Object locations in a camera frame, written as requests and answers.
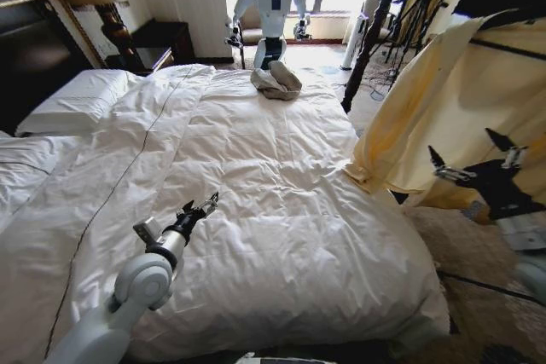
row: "folded cloth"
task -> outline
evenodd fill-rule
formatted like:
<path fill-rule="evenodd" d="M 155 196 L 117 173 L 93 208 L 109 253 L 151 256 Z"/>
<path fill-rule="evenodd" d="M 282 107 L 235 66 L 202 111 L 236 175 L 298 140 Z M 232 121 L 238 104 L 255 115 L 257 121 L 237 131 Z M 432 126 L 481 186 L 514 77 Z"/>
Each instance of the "folded cloth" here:
<path fill-rule="evenodd" d="M 301 91 L 301 82 L 281 61 L 271 61 L 266 72 L 255 68 L 250 75 L 254 87 L 270 99 L 293 100 Z"/>

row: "camera tripod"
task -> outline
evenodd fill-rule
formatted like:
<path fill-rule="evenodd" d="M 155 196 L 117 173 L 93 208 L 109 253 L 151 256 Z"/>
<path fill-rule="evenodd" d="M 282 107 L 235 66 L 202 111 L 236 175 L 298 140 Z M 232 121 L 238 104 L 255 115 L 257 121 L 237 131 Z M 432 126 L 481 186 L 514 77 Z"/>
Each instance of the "camera tripod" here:
<path fill-rule="evenodd" d="M 408 17 L 409 14 L 412 11 L 415 11 L 414 15 L 413 15 L 413 19 L 411 20 L 411 22 L 409 24 L 408 30 L 404 34 L 404 38 L 402 39 L 402 41 L 400 43 L 392 40 L 391 41 L 391 46 L 389 47 L 389 51 L 388 51 L 388 53 L 386 55 L 385 63 L 387 63 L 389 61 L 389 59 L 391 58 L 392 49 L 394 49 L 396 47 L 397 50 L 396 50 L 396 53 L 394 55 L 394 61 L 396 61 L 396 59 L 398 58 L 399 47 L 401 45 L 404 46 L 402 56 L 400 57 L 400 60 L 398 61 L 398 65 L 396 66 L 396 69 L 393 70 L 393 80 L 392 80 L 393 82 L 394 82 L 394 79 L 396 79 L 396 77 L 398 76 L 398 73 L 400 71 L 400 67 L 402 66 L 402 62 L 404 61 L 404 57 L 406 56 L 406 54 L 410 50 L 410 47 L 412 45 L 415 45 L 415 55 L 417 55 L 421 51 L 421 49 L 423 48 L 423 39 L 425 38 L 425 35 L 427 34 L 427 30 L 430 27 L 430 25 L 431 25 L 431 23 L 432 23 L 432 21 L 434 19 L 434 16 L 438 13 L 438 10 L 439 10 L 440 7 L 447 6 L 447 3 L 445 3 L 444 0 L 439 0 L 438 4 L 434 8 L 433 12 L 427 17 L 427 11 L 428 11 L 428 9 L 430 7 L 431 1 L 432 0 L 416 0 L 408 8 L 408 10 L 405 10 L 405 11 L 404 11 L 404 8 L 405 8 L 405 2 L 404 2 L 404 5 L 402 7 L 402 11 L 404 11 L 404 13 L 403 14 L 400 13 L 398 18 L 395 20 L 394 24 L 392 25 L 392 28 L 389 31 L 389 34 L 387 34 L 387 36 L 385 37 L 384 42 L 388 38 L 390 38 L 392 36 L 392 34 L 394 34 L 393 37 L 396 38 L 400 33 L 400 29 L 402 27 L 402 22 L 404 21 L 404 19 L 406 17 Z M 418 31 L 417 39 L 416 39 L 415 42 L 413 42 L 413 39 L 414 39 L 415 34 L 417 33 L 417 31 Z"/>

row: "bed post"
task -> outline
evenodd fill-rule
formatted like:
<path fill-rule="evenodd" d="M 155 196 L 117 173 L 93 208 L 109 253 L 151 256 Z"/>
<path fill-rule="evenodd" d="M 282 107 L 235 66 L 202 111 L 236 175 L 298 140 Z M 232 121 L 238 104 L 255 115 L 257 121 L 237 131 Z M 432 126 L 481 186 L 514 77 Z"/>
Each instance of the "bed post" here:
<path fill-rule="evenodd" d="M 386 15 L 389 12 L 391 2 L 392 0 L 380 0 L 378 8 L 374 12 L 372 24 L 364 36 L 362 51 L 357 57 L 355 68 L 352 69 L 351 76 L 349 77 L 349 81 L 347 82 L 347 86 L 345 88 L 345 95 L 343 97 L 343 101 L 341 102 L 341 106 L 346 113 L 351 111 L 352 99 L 358 91 L 358 86 L 362 82 L 364 69 L 369 63 L 369 52 L 371 51 L 372 47 L 374 47 L 374 44 L 377 43 L 381 26 L 383 25 L 383 21 L 385 21 Z"/>

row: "white robotic arm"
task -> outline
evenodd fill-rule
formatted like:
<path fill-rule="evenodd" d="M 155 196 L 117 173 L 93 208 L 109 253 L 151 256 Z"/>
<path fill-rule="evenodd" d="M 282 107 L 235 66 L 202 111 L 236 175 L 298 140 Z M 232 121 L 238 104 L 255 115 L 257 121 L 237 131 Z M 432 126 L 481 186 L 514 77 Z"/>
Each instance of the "white robotic arm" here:
<path fill-rule="evenodd" d="M 302 40 L 304 38 L 310 38 L 311 35 L 306 33 L 307 26 L 311 23 L 311 18 L 309 14 L 306 14 L 307 10 L 306 0 L 293 0 L 296 4 L 296 9 L 298 10 L 299 22 L 296 23 L 296 26 L 293 29 L 293 36 L 296 40 Z"/>
<path fill-rule="evenodd" d="M 239 21 L 245 14 L 245 11 L 254 3 L 256 3 L 256 0 L 237 0 L 233 10 L 233 19 L 226 25 L 228 27 L 228 37 L 225 39 L 227 44 L 237 48 L 242 47 L 241 34 L 239 33 Z"/>
<path fill-rule="evenodd" d="M 115 364 L 131 340 L 131 329 L 146 309 L 156 310 L 171 296 L 176 270 L 182 268 L 183 249 L 202 218 L 217 206 L 218 193 L 177 213 L 177 221 L 162 234 L 153 217 L 133 228 L 146 243 L 146 253 L 131 259 L 119 272 L 113 295 L 87 313 L 59 342 L 45 364 Z"/>

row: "white robot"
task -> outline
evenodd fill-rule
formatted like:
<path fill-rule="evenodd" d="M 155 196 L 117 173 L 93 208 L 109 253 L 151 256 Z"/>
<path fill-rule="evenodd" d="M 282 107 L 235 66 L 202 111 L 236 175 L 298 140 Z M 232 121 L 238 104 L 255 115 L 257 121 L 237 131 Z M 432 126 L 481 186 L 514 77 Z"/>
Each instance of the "white robot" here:
<path fill-rule="evenodd" d="M 310 24 L 308 14 L 305 14 L 305 0 L 293 0 L 298 10 L 299 22 L 293 29 L 296 40 L 309 38 L 306 27 Z M 258 42 L 258 49 L 254 57 L 254 67 L 268 70 L 269 62 L 280 60 L 284 56 L 287 42 L 282 37 L 284 22 L 290 11 L 292 0 L 237 0 L 233 19 L 226 26 L 229 28 L 229 37 L 225 39 L 227 44 L 241 48 L 241 34 L 239 33 L 239 20 L 245 11 L 253 4 L 258 4 L 259 18 L 262 23 L 262 32 L 265 38 Z"/>

